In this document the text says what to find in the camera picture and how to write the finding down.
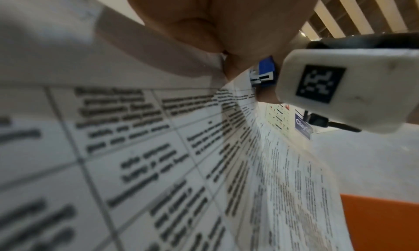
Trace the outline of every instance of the white paper sheet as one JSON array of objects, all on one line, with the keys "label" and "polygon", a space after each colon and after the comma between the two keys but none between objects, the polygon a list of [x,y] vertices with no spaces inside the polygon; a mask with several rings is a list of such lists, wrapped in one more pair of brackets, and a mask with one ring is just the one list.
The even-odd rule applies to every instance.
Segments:
[{"label": "white paper sheet", "polygon": [[0,251],[352,250],[329,172],[266,125],[246,74],[226,84],[218,55],[92,0],[65,3],[101,11],[79,24],[93,32],[39,39],[57,22],[22,25],[15,1],[19,19],[0,18]]}]

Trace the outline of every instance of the orange surface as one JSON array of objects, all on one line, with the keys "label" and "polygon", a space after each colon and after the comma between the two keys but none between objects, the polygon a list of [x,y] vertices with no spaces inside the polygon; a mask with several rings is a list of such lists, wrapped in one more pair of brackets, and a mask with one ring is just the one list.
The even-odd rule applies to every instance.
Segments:
[{"label": "orange surface", "polygon": [[419,204],[340,196],[355,251],[419,251]]}]

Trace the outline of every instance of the finger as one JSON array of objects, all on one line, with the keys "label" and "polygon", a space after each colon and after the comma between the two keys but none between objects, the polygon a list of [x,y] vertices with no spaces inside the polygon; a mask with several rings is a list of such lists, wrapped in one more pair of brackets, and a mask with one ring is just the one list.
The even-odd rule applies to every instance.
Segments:
[{"label": "finger", "polygon": [[206,52],[221,53],[224,50],[214,25],[204,19],[185,19],[166,26],[165,30],[172,38]]},{"label": "finger", "polygon": [[258,62],[258,60],[246,59],[234,54],[229,54],[224,62],[224,73],[227,79],[231,81]]},{"label": "finger", "polygon": [[256,88],[256,100],[268,104],[281,104],[275,94],[275,86]]}]

